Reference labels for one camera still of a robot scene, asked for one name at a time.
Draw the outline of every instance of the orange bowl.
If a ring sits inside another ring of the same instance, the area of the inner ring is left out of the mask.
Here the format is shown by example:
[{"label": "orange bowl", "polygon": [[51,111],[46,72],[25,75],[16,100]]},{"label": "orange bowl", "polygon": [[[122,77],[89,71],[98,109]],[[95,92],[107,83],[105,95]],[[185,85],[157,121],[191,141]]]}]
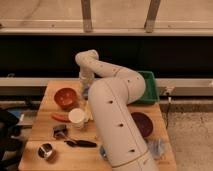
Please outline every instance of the orange bowl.
[{"label": "orange bowl", "polygon": [[56,92],[54,100],[62,109],[72,109],[77,102],[77,93],[72,88],[62,88]]}]

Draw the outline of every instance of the cable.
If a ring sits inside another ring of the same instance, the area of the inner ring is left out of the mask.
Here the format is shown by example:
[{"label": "cable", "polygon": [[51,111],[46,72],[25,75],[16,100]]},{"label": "cable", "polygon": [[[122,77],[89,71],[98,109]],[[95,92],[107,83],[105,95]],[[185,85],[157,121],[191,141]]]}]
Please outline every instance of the cable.
[{"label": "cable", "polygon": [[169,111],[170,111],[170,108],[171,108],[171,102],[172,102],[172,97],[167,95],[168,97],[168,108],[166,110],[166,129],[168,129],[168,126],[169,126]]}]

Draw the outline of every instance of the black chair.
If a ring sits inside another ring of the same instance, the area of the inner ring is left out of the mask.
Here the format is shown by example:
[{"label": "black chair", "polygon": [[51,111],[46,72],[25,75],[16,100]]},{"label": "black chair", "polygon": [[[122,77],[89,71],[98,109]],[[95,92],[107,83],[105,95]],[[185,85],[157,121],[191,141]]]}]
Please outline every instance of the black chair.
[{"label": "black chair", "polygon": [[19,163],[21,156],[3,160],[6,151],[18,151],[22,147],[22,142],[11,137],[14,135],[14,128],[19,119],[6,110],[0,109],[0,170],[6,170],[6,167]]}]

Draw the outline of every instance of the black wall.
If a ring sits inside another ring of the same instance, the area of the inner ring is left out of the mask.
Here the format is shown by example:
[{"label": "black wall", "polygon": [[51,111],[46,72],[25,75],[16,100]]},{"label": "black wall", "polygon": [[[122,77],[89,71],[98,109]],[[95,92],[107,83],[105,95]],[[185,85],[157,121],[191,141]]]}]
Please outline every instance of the black wall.
[{"label": "black wall", "polygon": [[100,59],[157,78],[213,77],[212,37],[0,36],[0,76],[78,77],[75,54],[96,49]]}]

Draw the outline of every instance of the bowl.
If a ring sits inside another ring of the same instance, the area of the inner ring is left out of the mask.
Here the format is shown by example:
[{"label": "bowl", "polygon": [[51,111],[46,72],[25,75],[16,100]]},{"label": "bowl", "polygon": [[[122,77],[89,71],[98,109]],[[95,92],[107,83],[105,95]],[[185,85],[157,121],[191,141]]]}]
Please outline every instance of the bowl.
[{"label": "bowl", "polygon": [[77,93],[72,88],[62,88],[55,93],[54,100],[62,109],[72,109],[77,103]]},{"label": "bowl", "polygon": [[153,131],[153,123],[151,119],[146,114],[141,112],[133,112],[131,115],[141,135],[144,138],[148,137]]}]

